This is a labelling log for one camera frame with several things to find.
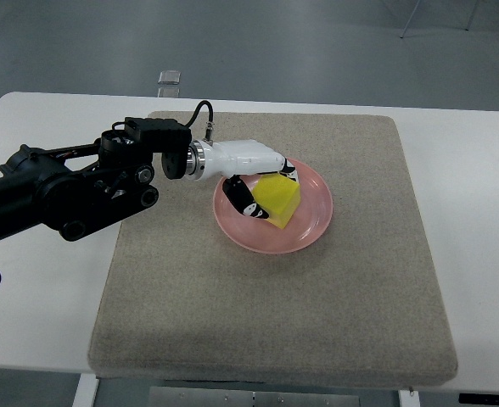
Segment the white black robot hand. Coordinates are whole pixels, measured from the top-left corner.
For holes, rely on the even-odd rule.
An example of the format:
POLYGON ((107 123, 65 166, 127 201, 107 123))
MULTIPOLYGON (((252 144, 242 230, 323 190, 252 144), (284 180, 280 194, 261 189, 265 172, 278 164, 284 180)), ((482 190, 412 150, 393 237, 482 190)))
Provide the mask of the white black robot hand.
POLYGON ((241 215, 264 220, 270 218, 242 177, 274 173, 295 182, 299 180, 295 166, 286 157, 255 140, 193 141, 189 145, 185 177, 200 181, 224 176, 222 191, 241 215))

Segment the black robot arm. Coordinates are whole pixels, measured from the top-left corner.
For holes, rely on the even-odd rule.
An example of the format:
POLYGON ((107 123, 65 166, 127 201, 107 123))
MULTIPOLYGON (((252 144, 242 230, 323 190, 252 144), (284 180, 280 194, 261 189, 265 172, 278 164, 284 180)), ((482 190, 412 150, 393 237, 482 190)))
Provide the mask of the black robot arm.
POLYGON ((31 148, 0 165, 0 240, 44 224, 74 242, 155 205, 155 153, 183 177, 192 133, 174 119, 125 118, 92 144, 31 148))

